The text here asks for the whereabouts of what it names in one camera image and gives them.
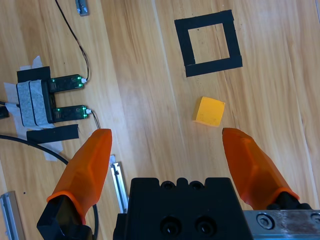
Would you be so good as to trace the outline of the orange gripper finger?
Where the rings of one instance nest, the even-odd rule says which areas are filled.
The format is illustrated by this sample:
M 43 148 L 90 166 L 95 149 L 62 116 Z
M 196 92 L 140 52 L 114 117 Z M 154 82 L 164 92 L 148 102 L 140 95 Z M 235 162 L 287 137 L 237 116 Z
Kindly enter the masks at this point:
M 97 203 L 106 180 L 112 131 L 97 129 L 67 163 L 36 225 L 45 240 L 95 240 Z
M 240 198 L 254 210 L 310 210 L 254 139 L 225 127 L 222 141 L 229 171 Z

